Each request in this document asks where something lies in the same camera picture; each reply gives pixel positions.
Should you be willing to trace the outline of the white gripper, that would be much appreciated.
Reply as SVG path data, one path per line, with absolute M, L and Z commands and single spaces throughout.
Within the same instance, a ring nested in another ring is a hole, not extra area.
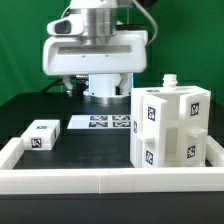
M 142 72 L 146 68 L 145 30 L 118 31 L 109 43 L 84 46 L 73 37 L 50 37 L 44 44 L 42 66 L 47 75 L 120 74 L 117 95 L 128 95 L 131 88 L 129 72 Z M 73 95 L 70 76 L 62 81 L 69 97 Z

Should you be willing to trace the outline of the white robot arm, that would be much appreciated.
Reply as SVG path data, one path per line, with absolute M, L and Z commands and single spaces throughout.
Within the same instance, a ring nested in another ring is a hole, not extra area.
M 70 78 L 86 75 L 84 97 L 102 104 L 130 100 L 132 75 L 147 66 L 146 46 L 156 37 L 144 29 L 122 24 L 120 7 L 136 7 L 154 29 L 157 23 L 147 9 L 158 0 L 71 0 L 60 19 L 47 25 L 42 67 L 49 76 L 59 75 L 69 92 Z

